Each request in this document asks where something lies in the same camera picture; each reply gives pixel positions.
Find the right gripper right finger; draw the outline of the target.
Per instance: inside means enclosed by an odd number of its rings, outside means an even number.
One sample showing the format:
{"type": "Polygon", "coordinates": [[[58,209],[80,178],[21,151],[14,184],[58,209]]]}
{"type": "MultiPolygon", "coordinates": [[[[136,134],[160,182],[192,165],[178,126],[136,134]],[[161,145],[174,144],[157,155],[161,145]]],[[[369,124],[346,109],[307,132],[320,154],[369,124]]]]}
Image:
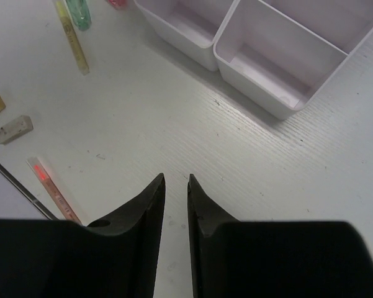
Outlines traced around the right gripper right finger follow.
{"type": "Polygon", "coordinates": [[[203,190],[194,174],[187,185],[187,216],[194,297],[236,297],[227,268],[224,224],[237,219],[203,190]]]}

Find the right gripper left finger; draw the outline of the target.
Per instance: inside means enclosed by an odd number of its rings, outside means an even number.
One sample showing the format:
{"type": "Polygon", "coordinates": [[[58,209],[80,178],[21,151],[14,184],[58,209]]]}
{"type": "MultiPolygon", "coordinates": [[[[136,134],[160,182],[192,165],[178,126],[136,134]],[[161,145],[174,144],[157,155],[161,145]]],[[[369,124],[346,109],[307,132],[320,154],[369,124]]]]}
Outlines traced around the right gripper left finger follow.
{"type": "Polygon", "coordinates": [[[160,173],[136,197],[86,227],[97,235],[88,297],[153,297],[165,196],[160,173]]]}

